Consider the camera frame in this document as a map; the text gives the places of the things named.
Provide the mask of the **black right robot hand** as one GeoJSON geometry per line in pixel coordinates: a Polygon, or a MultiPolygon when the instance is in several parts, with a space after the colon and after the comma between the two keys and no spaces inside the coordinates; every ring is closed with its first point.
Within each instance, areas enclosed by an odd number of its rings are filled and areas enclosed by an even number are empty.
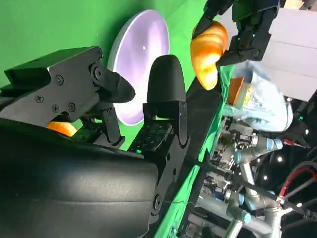
{"type": "Polygon", "coordinates": [[[1,237],[140,238],[159,219],[190,143],[180,61],[155,59],[144,124],[123,151],[114,106],[135,90],[102,58],[66,49],[5,71],[1,237]]]}

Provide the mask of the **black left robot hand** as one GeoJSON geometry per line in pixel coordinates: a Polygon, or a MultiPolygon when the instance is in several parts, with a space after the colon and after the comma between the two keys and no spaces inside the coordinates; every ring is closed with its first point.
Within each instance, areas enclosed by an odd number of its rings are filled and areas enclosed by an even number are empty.
{"type": "Polygon", "coordinates": [[[216,62],[216,66],[246,60],[261,61],[271,38],[269,29],[280,8],[278,0],[208,0],[192,38],[207,30],[214,17],[223,15],[230,7],[238,34],[231,38],[229,49],[216,62]]]}

